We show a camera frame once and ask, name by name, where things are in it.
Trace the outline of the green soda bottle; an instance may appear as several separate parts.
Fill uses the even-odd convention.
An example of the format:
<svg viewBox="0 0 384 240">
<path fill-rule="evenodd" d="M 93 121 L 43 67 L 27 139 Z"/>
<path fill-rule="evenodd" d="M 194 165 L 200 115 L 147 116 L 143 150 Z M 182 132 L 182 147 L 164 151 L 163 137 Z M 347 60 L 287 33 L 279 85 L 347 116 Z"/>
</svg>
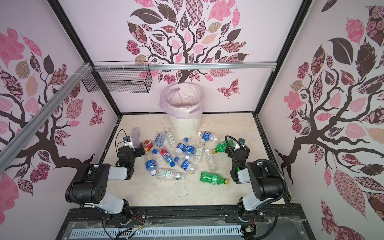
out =
<svg viewBox="0 0 384 240">
<path fill-rule="evenodd" d="M 209 183 L 212 185 L 228 185 L 229 180 L 215 173 L 201 172 L 200 181 L 202 183 Z"/>
<path fill-rule="evenodd" d="M 225 152 L 225 150 L 227 149 L 227 146 L 228 146 L 227 143 L 229 143 L 230 147 L 234 147 L 236 145 L 232 139 L 229 139 L 227 142 L 224 141 L 224 142 L 219 143 L 214 149 L 212 149 L 212 153 L 216 154 L 216 153 Z"/>
</svg>

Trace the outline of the clear unlabelled bottle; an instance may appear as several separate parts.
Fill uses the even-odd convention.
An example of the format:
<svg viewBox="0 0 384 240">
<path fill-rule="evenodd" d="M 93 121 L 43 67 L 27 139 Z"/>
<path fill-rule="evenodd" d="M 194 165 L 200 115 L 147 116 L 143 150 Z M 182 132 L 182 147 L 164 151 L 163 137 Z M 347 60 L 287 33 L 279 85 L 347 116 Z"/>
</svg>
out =
<svg viewBox="0 0 384 240">
<path fill-rule="evenodd" d="M 132 142 L 133 142 L 133 146 L 135 149 L 138 149 L 140 147 L 140 130 L 138 127 L 134 127 L 132 128 L 132 131 L 131 131 L 131 137 L 132 137 Z"/>
</svg>

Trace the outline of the red yellow label bottle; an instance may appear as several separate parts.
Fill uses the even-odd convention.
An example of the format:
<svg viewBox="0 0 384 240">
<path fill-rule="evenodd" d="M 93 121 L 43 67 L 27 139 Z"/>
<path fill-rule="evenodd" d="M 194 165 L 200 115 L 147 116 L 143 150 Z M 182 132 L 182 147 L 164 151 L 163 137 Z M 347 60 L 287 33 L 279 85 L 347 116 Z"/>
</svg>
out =
<svg viewBox="0 0 384 240">
<path fill-rule="evenodd" d="M 149 141 L 149 140 L 145 140 L 144 143 L 143 143 L 143 146 L 144 146 L 145 152 L 148 152 L 148 151 L 152 150 L 153 143 L 151 141 Z"/>
</svg>

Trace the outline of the clear bottle white cap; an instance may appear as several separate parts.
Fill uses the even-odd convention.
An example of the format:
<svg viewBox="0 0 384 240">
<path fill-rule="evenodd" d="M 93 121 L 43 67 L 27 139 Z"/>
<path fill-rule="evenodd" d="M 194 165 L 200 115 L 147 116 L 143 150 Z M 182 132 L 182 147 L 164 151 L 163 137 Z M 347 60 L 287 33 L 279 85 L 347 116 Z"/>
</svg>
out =
<svg viewBox="0 0 384 240">
<path fill-rule="evenodd" d="M 217 165 L 215 163 L 213 153 L 210 149 L 205 149 L 204 158 L 205 158 L 205 161 L 208 164 L 211 172 L 216 172 L 218 168 L 217 168 Z"/>
</svg>

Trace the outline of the green label clear bottle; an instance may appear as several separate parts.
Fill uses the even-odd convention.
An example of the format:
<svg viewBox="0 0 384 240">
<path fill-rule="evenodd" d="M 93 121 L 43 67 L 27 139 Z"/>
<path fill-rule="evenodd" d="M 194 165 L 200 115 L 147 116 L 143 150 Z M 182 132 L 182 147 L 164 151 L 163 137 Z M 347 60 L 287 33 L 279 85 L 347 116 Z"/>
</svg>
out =
<svg viewBox="0 0 384 240">
<path fill-rule="evenodd" d="M 194 161 L 200 163 L 203 157 L 203 151 L 205 147 L 206 141 L 201 139 L 199 140 L 198 146 L 195 151 Z"/>
<path fill-rule="evenodd" d="M 171 169 L 165 169 L 165 168 L 159 168 L 157 169 L 157 175 L 158 180 L 161 181 L 183 181 L 186 178 L 186 175 L 184 173 L 176 172 Z"/>
<path fill-rule="evenodd" d="M 174 137 L 173 132 L 171 131 L 171 129 L 169 127 L 165 127 L 165 133 L 166 133 L 166 137 L 167 137 L 167 141 L 168 141 L 169 145 L 172 148 L 175 148 L 177 146 L 177 144 L 176 144 L 176 139 Z"/>
</svg>

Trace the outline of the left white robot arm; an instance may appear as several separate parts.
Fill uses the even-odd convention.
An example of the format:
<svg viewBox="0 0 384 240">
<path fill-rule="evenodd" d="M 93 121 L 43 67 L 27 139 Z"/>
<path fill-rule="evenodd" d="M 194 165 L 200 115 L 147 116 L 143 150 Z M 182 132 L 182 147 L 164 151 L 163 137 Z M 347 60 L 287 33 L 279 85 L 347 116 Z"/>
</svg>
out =
<svg viewBox="0 0 384 240">
<path fill-rule="evenodd" d="M 96 208 L 114 216 L 121 224 L 143 218 L 135 216 L 127 200 L 119 199 L 107 191 L 109 181 L 130 180 L 137 158 L 145 155 L 144 147 L 123 146 L 118 149 L 116 166 L 110 164 L 85 164 L 75 174 L 65 193 L 68 203 Z"/>
</svg>

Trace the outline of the blue label bottle by bin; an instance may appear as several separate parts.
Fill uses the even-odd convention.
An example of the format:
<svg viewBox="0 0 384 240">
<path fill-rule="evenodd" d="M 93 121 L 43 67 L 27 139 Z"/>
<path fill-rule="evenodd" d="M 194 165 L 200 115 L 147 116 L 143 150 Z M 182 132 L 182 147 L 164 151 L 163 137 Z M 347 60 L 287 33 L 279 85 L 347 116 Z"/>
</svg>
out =
<svg viewBox="0 0 384 240">
<path fill-rule="evenodd" d="M 198 132 L 198 136 L 201 137 L 201 139 L 205 140 L 206 142 L 212 142 L 216 144 L 220 142 L 220 137 L 211 132 L 207 132 L 207 131 Z"/>
</svg>

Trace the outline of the white ribbed trash bin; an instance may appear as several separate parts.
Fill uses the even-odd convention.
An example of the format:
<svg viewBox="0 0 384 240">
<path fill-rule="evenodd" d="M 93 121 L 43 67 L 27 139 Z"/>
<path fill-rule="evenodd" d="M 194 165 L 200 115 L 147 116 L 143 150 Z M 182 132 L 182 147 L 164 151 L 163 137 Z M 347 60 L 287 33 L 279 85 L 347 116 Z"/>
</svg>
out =
<svg viewBox="0 0 384 240">
<path fill-rule="evenodd" d="M 174 132 L 180 136 L 192 136 L 198 132 L 201 126 L 201 116 L 189 119 L 177 119 L 168 115 Z"/>
</svg>

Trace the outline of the Fiji red flower bottle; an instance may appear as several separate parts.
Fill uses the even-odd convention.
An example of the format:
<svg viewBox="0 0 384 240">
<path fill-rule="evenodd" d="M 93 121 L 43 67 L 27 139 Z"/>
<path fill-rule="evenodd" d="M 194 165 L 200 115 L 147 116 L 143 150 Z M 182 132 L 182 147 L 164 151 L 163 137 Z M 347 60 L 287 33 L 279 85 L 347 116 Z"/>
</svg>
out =
<svg viewBox="0 0 384 240">
<path fill-rule="evenodd" d="M 172 168 L 176 165 L 172 155 L 169 153 L 169 151 L 166 148 L 161 148 L 160 153 L 163 159 L 165 160 L 165 162 L 169 164 Z"/>
</svg>

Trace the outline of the blue label white cap bottle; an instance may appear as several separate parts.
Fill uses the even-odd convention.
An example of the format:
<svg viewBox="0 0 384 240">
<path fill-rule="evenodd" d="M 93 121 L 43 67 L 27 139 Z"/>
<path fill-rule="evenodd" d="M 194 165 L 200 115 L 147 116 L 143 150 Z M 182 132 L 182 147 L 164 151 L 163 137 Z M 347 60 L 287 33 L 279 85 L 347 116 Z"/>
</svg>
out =
<svg viewBox="0 0 384 240">
<path fill-rule="evenodd" d="M 193 145 L 186 145 L 184 148 L 184 154 L 185 154 L 186 160 L 189 161 L 190 159 L 193 158 L 195 154 L 195 147 Z"/>
</svg>

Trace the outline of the Pepsi blue label bottle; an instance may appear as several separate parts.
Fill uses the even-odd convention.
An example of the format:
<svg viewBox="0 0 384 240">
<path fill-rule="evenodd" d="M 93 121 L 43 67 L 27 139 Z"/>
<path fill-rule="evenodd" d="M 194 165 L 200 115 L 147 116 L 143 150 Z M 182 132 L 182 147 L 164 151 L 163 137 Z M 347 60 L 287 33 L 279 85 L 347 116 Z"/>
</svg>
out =
<svg viewBox="0 0 384 240">
<path fill-rule="evenodd" d="M 178 167 L 189 174 L 195 174 L 197 172 L 197 166 L 184 156 L 175 157 L 174 162 L 178 165 Z"/>
</svg>

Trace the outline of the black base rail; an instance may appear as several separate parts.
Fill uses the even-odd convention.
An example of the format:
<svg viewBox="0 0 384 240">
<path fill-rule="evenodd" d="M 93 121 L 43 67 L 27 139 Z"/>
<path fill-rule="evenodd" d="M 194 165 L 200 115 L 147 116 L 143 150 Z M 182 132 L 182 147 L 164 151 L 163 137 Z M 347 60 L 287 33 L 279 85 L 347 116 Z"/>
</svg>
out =
<svg viewBox="0 0 384 240">
<path fill-rule="evenodd" d="M 75 208 L 69 210 L 64 225 L 69 222 L 107 221 L 108 225 L 133 225 L 161 220 L 203 220 L 219 219 L 225 223 L 247 224 L 262 222 L 276 214 L 278 217 L 299 218 L 305 214 L 300 204 L 272 204 L 257 212 L 246 212 L 238 205 L 211 206 L 168 206 L 168 207 L 130 207 L 128 216 L 106 214 L 96 208 Z"/>
</svg>

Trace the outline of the back aluminium frame rail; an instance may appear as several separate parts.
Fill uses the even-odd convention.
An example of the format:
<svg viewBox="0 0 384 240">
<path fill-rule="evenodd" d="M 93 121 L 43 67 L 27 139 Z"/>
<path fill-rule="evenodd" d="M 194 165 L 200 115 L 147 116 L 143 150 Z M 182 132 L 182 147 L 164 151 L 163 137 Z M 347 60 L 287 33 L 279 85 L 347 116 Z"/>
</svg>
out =
<svg viewBox="0 0 384 240">
<path fill-rule="evenodd" d="M 101 70 L 213 70 L 213 69 L 275 69 L 276 62 L 239 62 L 239 63 L 198 63 L 198 64 L 143 64 L 143 65 L 95 65 L 95 71 Z"/>
</svg>

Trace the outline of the aluminium frame rail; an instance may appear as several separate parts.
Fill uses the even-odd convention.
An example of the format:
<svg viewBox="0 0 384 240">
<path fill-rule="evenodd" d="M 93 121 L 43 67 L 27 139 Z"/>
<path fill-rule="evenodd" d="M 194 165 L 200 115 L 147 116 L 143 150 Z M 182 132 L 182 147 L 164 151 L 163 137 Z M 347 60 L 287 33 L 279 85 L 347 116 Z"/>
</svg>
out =
<svg viewBox="0 0 384 240">
<path fill-rule="evenodd" d="M 101 70 L 213 70 L 213 69 L 275 69 L 276 62 L 239 62 L 239 63 L 198 63 L 198 64 L 143 64 L 143 65 L 95 65 L 95 71 Z"/>
<path fill-rule="evenodd" d="M 40 109 L 40 111 L 21 129 L 10 143 L 1 151 L 1 173 L 12 163 L 19 152 L 28 144 L 38 132 L 45 121 L 54 113 L 55 109 L 62 103 L 75 86 L 92 70 L 89 63 L 83 63 L 63 84 L 56 94 Z"/>
</svg>

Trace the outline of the left aluminium frame rail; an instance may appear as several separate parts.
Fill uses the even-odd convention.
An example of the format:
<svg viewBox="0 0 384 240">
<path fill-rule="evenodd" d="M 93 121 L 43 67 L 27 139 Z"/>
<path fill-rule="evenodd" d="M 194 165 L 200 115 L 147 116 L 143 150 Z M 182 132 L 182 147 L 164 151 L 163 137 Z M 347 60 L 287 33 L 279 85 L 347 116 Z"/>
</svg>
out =
<svg viewBox="0 0 384 240">
<path fill-rule="evenodd" d="M 83 63 L 63 84 L 56 94 L 40 109 L 40 111 L 21 129 L 10 143 L 1 151 L 1 173 L 12 163 L 19 152 L 28 144 L 38 132 L 45 121 L 54 113 L 55 109 L 62 103 L 75 86 L 92 70 L 89 63 Z"/>
</svg>

